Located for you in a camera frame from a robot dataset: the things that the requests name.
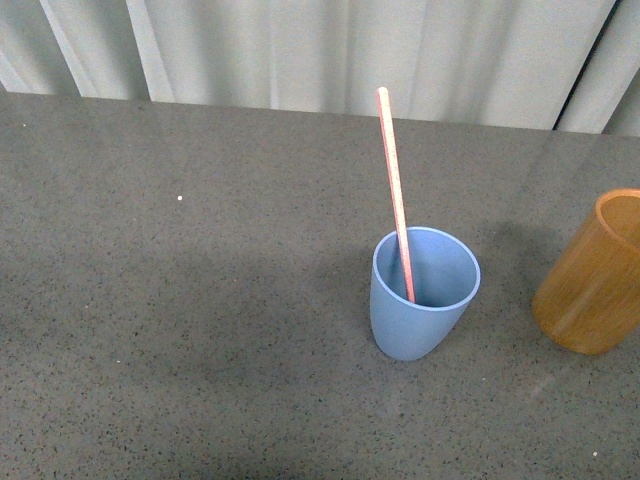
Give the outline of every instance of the cup rim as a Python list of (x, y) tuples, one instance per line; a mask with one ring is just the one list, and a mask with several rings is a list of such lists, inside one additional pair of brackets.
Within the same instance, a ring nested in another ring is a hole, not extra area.
[(613, 228), (611, 228), (607, 220), (602, 215), (602, 207), (604, 206), (604, 204), (607, 203), (609, 200), (613, 200), (614, 198), (618, 198), (618, 197), (635, 197), (640, 202), (640, 189), (618, 188), (618, 189), (610, 190), (606, 193), (603, 193), (600, 196), (600, 198), (598, 198), (598, 200), (596, 201), (595, 211), (596, 211), (596, 216), (598, 217), (598, 222), (600, 223), (604, 231), (608, 233), (611, 237), (613, 237), (613, 239), (616, 240), (618, 243), (624, 245), (627, 248), (630, 248), (635, 253), (640, 253), (640, 248), (638, 248), (636, 245), (634, 245), (633, 243), (631, 243), (630, 241), (622, 237)]
[(385, 235), (384, 238), (382, 238), (382, 240), (380, 240), (378, 242), (378, 245), (376, 246), (376, 249), (373, 252), (373, 271), (374, 271), (374, 274), (375, 274), (376, 278), (378, 279), (378, 282), (380, 283), (380, 285), (382, 285), (382, 288), (384, 288), (387, 291), (387, 293), (389, 293), (394, 299), (398, 300), (399, 302), (404, 303), (405, 305), (408, 305), (408, 306), (410, 306), (412, 308), (416, 308), (418, 310), (429, 311), (429, 312), (446, 312), (446, 311), (449, 311), (449, 310), (455, 310), (456, 308), (460, 307), (461, 305), (464, 305), (466, 303), (471, 302), (471, 299), (473, 299), (473, 297), (475, 297), (476, 293), (478, 292), (478, 289), (480, 288), (480, 277), (481, 277), (480, 265), (478, 264), (478, 260), (476, 259), (475, 255), (473, 254), (471, 249), (469, 247), (467, 247), (462, 241), (460, 241), (456, 237), (454, 237), (453, 235), (451, 235), (451, 234), (449, 234), (447, 232), (443, 232), (442, 230), (438, 230), (437, 228), (416, 227), (416, 226), (414, 226), (414, 227), (408, 227), (407, 230), (422, 230), (422, 231), (433, 232), (433, 233), (436, 233), (438, 235), (447, 237), (450, 240), (453, 240), (454, 243), (457, 243), (460, 247), (462, 247), (462, 249), (467, 253), (467, 255), (469, 255), (469, 258), (471, 258), (471, 261), (473, 262), (473, 266), (474, 266), (475, 271), (476, 271), (475, 284), (474, 284), (473, 288), (471, 289), (471, 292), (469, 293), (469, 295), (464, 297), (459, 302), (456, 302), (456, 303), (454, 303), (452, 305), (447, 305), (446, 307), (427, 307), (425, 305), (419, 305), (417, 303), (411, 303), (409, 300), (407, 300), (405, 298), (402, 298), (400, 295), (398, 295), (393, 290), (391, 290), (391, 288), (389, 288), (389, 286), (386, 284), (386, 282), (384, 280), (382, 280), (380, 272), (378, 271), (378, 262), (377, 262), (378, 253), (380, 252), (380, 248), (382, 247), (382, 245), (390, 237), (397, 236), (396, 230), (394, 230), (394, 231), (388, 233), (387, 235)]

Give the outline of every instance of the curtain fold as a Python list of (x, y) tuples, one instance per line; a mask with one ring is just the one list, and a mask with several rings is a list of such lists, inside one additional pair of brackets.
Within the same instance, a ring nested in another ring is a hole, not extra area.
[(384, 85), (401, 118), (640, 135), (638, 0), (0, 0), (0, 29), (7, 91), (376, 115)]

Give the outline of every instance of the stick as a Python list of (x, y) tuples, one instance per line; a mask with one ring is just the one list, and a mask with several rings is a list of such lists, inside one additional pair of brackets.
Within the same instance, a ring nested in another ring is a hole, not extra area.
[(398, 234), (398, 243), (400, 244), (400, 262), (402, 263), (402, 270), (404, 271), (404, 283), (407, 286), (407, 299), (411, 303), (415, 303), (416, 296), (413, 289), (413, 274), (411, 273), (411, 258), (409, 257), (409, 239), (407, 238), (407, 225), (404, 218), (404, 203), (402, 201), (402, 188), (400, 187), (400, 170), (398, 169), (396, 140), (393, 134), (389, 91), (385, 87), (381, 87), (377, 90), (377, 94), (378, 114), (380, 115), (384, 153), (387, 157), (387, 172), (389, 173), (389, 185), (391, 186), (393, 215), (396, 219), (396, 232)]

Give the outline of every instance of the orange cup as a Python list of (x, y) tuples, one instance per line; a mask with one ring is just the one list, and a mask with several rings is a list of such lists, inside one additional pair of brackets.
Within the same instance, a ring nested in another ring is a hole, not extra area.
[(571, 239), (532, 301), (553, 341), (604, 353), (640, 324), (640, 190), (612, 190)]

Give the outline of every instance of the gray countertop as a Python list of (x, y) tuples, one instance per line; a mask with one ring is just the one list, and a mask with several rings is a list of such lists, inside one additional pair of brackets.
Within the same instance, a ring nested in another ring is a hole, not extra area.
[(396, 136), (408, 224), (483, 275), (410, 363), (368, 318), (376, 118), (1, 93), (2, 478), (638, 478), (640, 332), (583, 356), (529, 303), (640, 139)]

